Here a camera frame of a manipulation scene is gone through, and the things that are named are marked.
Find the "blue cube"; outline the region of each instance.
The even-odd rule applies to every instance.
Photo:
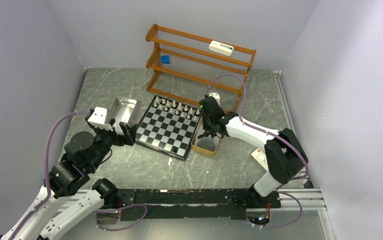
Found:
[[[170,56],[169,55],[161,56],[160,57],[160,62],[163,63],[163,64],[170,64],[171,63]]]

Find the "chessboard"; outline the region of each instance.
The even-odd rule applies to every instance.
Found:
[[[155,96],[138,125],[135,142],[185,161],[201,115],[197,107]]]

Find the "white device on shelf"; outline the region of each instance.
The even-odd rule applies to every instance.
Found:
[[[234,51],[234,47],[219,41],[211,41],[209,44],[209,50],[225,56],[231,56]]]

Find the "wooden shelf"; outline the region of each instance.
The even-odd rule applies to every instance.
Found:
[[[208,46],[212,41],[210,38],[157,24],[153,24],[147,32],[146,41],[154,42],[153,52],[146,62],[146,67],[154,71],[146,89],[197,106],[199,103],[196,101],[153,88],[159,74],[167,73],[205,85],[209,85],[213,79],[225,74],[235,75],[246,82],[256,54],[256,50],[226,43],[234,47],[234,52],[231,56],[221,55],[209,50]],[[162,55],[169,55],[170,63],[161,63]],[[243,87],[239,81],[235,79],[232,83],[220,78],[212,86],[237,94],[234,110],[237,109],[243,93]]]

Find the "orange wooden rack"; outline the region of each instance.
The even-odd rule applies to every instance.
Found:
[[[238,59],[238,57],[234,58],[233,57],[234,52],[231,56],[225,56],[225,55],[221,55],[221,54],[212,52],[209,49],[202,49],[202,48],[199,49],[196,47],[187,46],[185,44],[180,44],[178,42],[163,39],[162,37],[159,37],[160,36],[159,32],[165,32],[165,33],[168,33],[171,35],[176,35],[176,36],[181,36],[181,37],[186,38],[186,39],[191,39],[192,42],[197,41],[197,43],[200,45],[202,45],[201,43],[203,42],[209,46],[209,44],[212,41],[212,39],[210,39],[210,38],[206,38],[206,37],[182,32],[182,31],[174,30],[171,28],[158,26],[157,24],[153,24],[152,27],[149,29],[149,31],[146,34],[146,41],[147,42],[154,42],[153,52],[146,62],[146,68],[153,69],[153,75],[152,75],[152,77],[151,77],[151,79],[150,79],[150,81],[146,87],[147,91],[154,92],[154,93],[157,93],[160,95],[164,95],[164,96],[167,96],[169,98],[179,100],[181,102],[185,102],[185,103],[199,106],[199,103],[197,101],[194,101],[194,100],[182,97],[182,96],[172,94],[170,92],[166,92],[166,91],[154,88],[153,86],[154,86],[159,74],[161,72],[167,73],[167,74],[175,75],[175,76],[178,76],[181,78],[185,78],[185,79],[195,81],[198,83],[202,83],[202,84],[206,84],[206,85],[209,85],[211,83],[211,81],[213,80],[213,79],[205,79],[205,78],[202,78],[199,76],[193,76],[193,75],[185,73],[185,72],[181,72],[181,71],[177,71],[174,69],[164,67],[163,64],[161,64],[161,53],[175,56],[177,58],[192,61],[195,63],[203,64],[206,66],[210,66],[212,68],[227,71],[227,72],[230,72],[231,74],[236,74],[238,76],[242,76],[243,81],[246,82],[248,75],[249,75],[249,71],[251,70],[252,64],[253,64],[254,59],[255,59],[255,55],[256,55],[255,49],[252,50],[252,49],[244,48],[241,46],[236,46],[233,44],[226,43],[226,44],[234,47],[234,52],[237,51],[237,52],[244,53],[244,55],[249,55],[247,57],[248,61],[244,61],[243,59],[240,59],[240,58]],[[201,59],[201,58],[196,57],[196,56],[205,56],[205,57],[202,57],[205,59]],[[234,106],[234,111],[235,111],[239,105],[240,97],[242,96],[242,93],[243,93],[243,87],[242,86],[235,87],[235,86],[222,84],[222,83],[218,83],[218,82],[215,82],[213,84],[213,86],[216,88],[220,88],[220,89],[223,89],[223,90],[237,94],[237,101],[236,101],[236,104]]]

